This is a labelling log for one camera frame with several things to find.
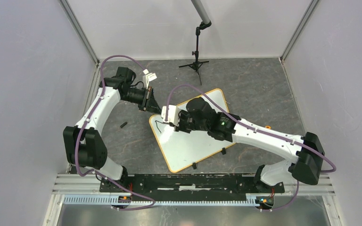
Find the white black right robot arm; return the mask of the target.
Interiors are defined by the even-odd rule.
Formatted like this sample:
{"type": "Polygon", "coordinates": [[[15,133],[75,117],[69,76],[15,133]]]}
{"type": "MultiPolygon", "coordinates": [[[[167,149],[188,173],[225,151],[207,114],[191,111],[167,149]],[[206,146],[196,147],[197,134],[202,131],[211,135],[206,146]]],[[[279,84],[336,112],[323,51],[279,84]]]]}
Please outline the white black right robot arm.
{"type": "Polygon", "coordinates": [[[172,105],[163,119],[175,131],[204,131],[219,141],[258,147],[283,158],[282,161],[258,168],[254,188],[266,192],[280,182],[299,181],[317,185],[323,165],[324,149],[318,136],[281,133],[255,125],[231,113],[216,111],[202,97],[190,100],[185,110],[172,105]]]}

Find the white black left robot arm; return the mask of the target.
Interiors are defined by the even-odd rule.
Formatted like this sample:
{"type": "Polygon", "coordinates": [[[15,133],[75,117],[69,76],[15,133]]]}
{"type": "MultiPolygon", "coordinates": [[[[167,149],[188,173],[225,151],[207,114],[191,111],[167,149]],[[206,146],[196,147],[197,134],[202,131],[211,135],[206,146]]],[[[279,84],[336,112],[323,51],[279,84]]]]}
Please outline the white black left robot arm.
{"type": "Polygon", "coordinates": [[[139,89],[134,83],[136,73],[127,67],[118,67],[115,76],[101,81],[97,96],[85,115],[76,125],[67,126],[63,131],[67,161],[86,168],[88,173],[95,170],[104,179],[112,179],[111,186],[118,192],[129,187],[126,168],[108,157],[101,133],[113,108],[121,100],[137,104],[141,111],[161,114],[154,90],[149,85],[157,76],[147,69],[143,73],[143,86],[139,89]]]}

